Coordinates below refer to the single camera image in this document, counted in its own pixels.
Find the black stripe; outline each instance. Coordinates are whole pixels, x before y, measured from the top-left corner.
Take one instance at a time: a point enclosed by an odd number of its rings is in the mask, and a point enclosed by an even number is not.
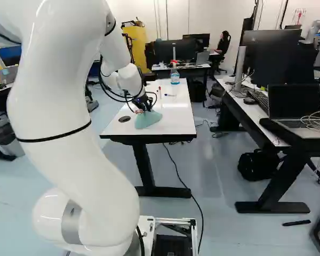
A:
[[[71,132],[63,133],[63,134],[60,134],[60,135],[56,135],[56,136],[52,136],[52,137],[48,137],[48,138],[42,138],[42,139],[32,139],[32,140],[31,139],[25,140],[25,139],[17,138],[17,140],[20,141],[20,142],[24,142],[24,143],[37,143],[37,142],[45,142],[45,141],[50,141],[50,140],[56,140],[56,139],[64,138],[64,137],[70,136],[72,134],[75,134],[77,132],[80,132],[80,131],[84,130],[85,128],[89,127],[89,125],[91,125],[91,120],[86,125],[78,128],[78,129],[75,129],[75,130],[73,130]]]
[[[105,36],[107,36],[107,35],[109,35],[111,32],[113,32],[113,30],[115,29],[115,27],[116,27],[116,20],[115,20],[115,23],[114,23],[113,28],[112,28],[108,33],[106,33]]]
[[[9,41],[9,42],[11,42],[11,43],[21,44],[21,43],[18,43],[18,42],[16,42],[16,41],[11,40],[10,38],[8,38],[7,36],[5,36],[5,35],[3,35],[3,34],[1,34],[1,33],[0,33],[0,37],[3,38],[3,39],[5,39],[5,40],[7,40],[7,41]]]

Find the black monitor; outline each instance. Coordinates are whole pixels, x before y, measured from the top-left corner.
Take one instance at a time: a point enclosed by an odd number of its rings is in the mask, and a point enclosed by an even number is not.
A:
[[[284,29],[300,29],[302,25],[287,25]]]
[[[297,66],[303,50],[299,46],[300,29],[246,31],[242,45],[247,46],[245,65],[253,70],[253,83],[267,87],[268,84],[306,83],[314,80],[310,66]],[[309,71],[304,78],[297,69]]]
[[[0,58],[6,67],[18,65],[21,57],[21,46],[0,48]]]
[[[195,39],[197,45],[204,49],[210,45],[210,34],[192,34],[192,35],[183,35],[182,39]]]
[[[196,41],[194,39],[156,41],[154,51],[157,61],[170,63],[173,60],[173,47],[175,47],[177,60],[188,61],[196,56]]]

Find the light blue cloth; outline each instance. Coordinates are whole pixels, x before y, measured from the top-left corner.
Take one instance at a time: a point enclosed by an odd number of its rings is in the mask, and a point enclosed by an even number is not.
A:
[[[152,124],[159,122],[162,119],[162,114],[151,111],[145,112],[143,114],[138,114],[137,119],[135,120],[135,129],[144,129]]]

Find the pen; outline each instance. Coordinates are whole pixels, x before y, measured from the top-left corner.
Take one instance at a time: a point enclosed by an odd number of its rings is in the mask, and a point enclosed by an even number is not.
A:
[[[310,223],[311,223],[310,220],[301,220],[301,221],[283,223],[282,226],[289,227],[289,226],[305,225]]]

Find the computer mouse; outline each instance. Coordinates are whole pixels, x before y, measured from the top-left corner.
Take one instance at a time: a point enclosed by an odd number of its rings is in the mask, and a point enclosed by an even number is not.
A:
[[[254,99],[251,99],[251,98],[245,98],[243,102],[244,104],[247,104],[247,105],[254,105],[257,103]]]

